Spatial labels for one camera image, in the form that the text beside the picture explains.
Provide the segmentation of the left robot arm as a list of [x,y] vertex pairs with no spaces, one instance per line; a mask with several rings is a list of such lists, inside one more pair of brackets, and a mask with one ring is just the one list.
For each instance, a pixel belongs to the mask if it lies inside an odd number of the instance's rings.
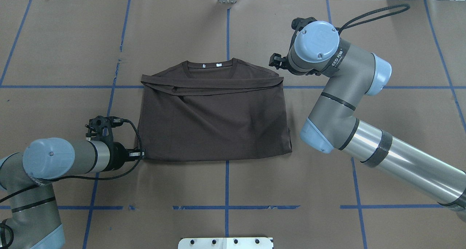
[[144,157],[145,149],[118,142],[42,138],[2,158],[1,190],[8,193],[12,216],[1,221],[1,248],[62,248],[64,228],[52,182],[117,170]]

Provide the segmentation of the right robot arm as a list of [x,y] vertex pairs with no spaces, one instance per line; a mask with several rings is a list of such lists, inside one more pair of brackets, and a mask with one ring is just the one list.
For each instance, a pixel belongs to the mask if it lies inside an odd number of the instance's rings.
[[295,18],[287,55],[273,54],[269,66],[294,75],[324,75],[323,91],[306,118],[301,140],[322,152],[340,150],[368,168],[434,199],[465,221],[465,170],[456,168],[361,119],[365,97],[388,83],[392,66],[341,37],[343,27]]

